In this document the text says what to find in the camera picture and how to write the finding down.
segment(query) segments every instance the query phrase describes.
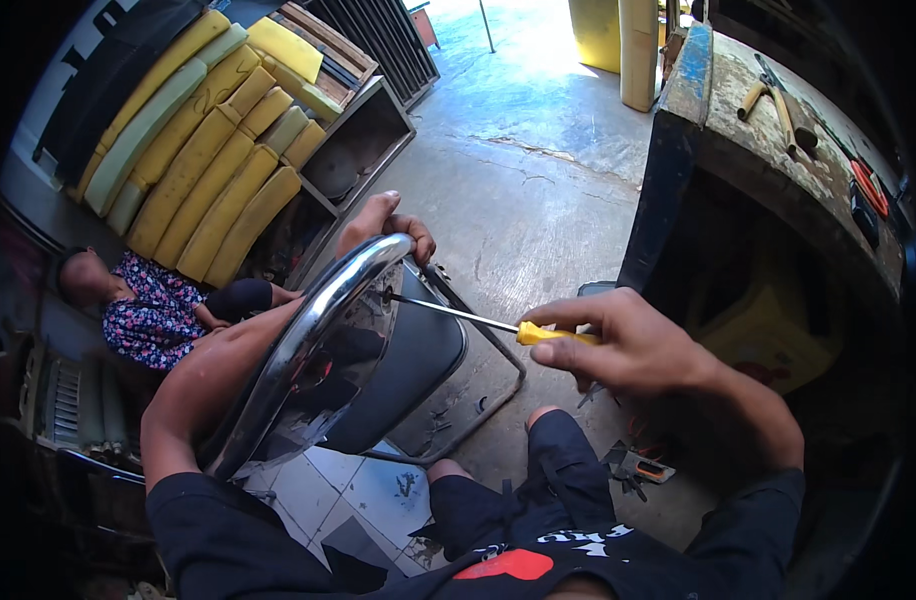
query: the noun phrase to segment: floral shirt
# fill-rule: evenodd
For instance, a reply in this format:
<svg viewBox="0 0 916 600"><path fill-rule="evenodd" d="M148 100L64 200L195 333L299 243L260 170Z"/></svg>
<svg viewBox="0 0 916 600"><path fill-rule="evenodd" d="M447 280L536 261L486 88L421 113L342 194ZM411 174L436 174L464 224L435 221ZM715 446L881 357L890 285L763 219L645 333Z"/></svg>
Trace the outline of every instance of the floral shirt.
<svg viewBox="0 0 916 600"><path fill-rule="evenodd" d="M104 308L104 339L122 356L170 371L207 331L195 317L205 296L181 275L126 251L111 271L128 282L137 298L117 299Z"/></svg>

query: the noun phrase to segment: yellow screwdriver handle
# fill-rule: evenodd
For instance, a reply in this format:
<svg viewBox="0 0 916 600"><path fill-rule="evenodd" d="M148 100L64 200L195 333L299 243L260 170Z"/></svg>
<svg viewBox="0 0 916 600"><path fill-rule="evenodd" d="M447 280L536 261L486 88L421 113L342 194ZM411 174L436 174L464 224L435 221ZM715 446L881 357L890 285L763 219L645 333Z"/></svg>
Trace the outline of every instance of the yellow screwdriver handle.
<svg viewBox="0 0 916 600"><path fill-rule="evenodd" d="M584 342L591 346L597 346L601 343L601 338L596 335L591 335L590 333L544 330L528 320L524 320L518 324L518 334L517 337L514 338L514 341L522 346L533 346L538 342L543 342L544 340L550 340L552 338L574 338L579 342Z"/></svg>

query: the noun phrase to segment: screwdriver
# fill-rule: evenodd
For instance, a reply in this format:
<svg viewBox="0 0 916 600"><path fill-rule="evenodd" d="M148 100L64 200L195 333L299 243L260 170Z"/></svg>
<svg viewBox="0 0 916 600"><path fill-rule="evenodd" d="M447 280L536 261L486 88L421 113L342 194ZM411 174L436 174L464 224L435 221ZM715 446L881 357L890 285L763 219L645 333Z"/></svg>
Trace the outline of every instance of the screwdriver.
<svg viewBox="0 0 916 600"><path fill-rule="evenodd" d="M524 320L517 327L514 325L508 325L505 322L500 322L498 320L491 320L489 318L479 317L478 315L471 315L464 313L460 310L455 310L454 308L448 308L447 306L441 306L440 304L429 303L419 299L413 299L412 297L406 298L403 295L389 293L388 298L400 303L407 303L408 305L423 306L425 308L430 308L431 310L437 310L440 313L446 315L451 315L452 317L463 318L465 321L469 320L473 323L480 323L481 325L486 325L493 330L502 330L516 335L514 338L515 342L518 342L522 346L533 346L538 342L544 340L550 340L552 338L574 338L579 342L584 342L589 345L597 346L601 343L601 338L596 335L591 335L589 333L571 333L570 331L549 331L544 330L541 327L535 325L534 323Z"/></svg>

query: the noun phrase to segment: black metal grille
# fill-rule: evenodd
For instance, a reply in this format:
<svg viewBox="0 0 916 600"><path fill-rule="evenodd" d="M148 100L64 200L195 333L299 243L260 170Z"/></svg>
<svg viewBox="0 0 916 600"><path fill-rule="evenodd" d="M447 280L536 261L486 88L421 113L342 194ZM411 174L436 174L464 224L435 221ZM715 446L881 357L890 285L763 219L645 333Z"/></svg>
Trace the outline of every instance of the black metal grille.
<svg viewBox="0 0 916 600"><path fill-rule="evenodd" d="M405 109L440 78L400 0L308 0L299 4L377 60Z"/></svg>

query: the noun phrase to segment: concrete floor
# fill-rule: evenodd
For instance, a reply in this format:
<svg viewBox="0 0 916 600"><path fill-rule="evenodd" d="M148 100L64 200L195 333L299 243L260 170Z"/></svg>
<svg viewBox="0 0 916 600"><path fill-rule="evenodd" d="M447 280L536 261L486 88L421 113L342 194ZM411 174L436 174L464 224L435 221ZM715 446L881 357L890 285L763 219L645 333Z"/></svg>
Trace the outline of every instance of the concrete floor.
<svg viewBox="0 0 916 600"><path fill-rule="evenodd" d="M621 104L617 75L578 63L564 0L486 3L495 54L476 2L427 8L441 79L412 109L416 138L371 188L401 193L399 212L427 223L437 262L477 312L512 323L528 308L573 296L584 282L617 277L631 233L653 114ZM475 417L474 402L512 383L513 368L473 329L459 370L391 439L433 450ZM574 380L528 365L524 388L453 455L500 489L525 478L524 421L558 404L584 428L599 456L626 435L627 411L602 394L576 409ZM452 427L433 430L433 413ZM648 486L647 504L621 498L619 519L683 548L716 496L686 474Z"/></svg>

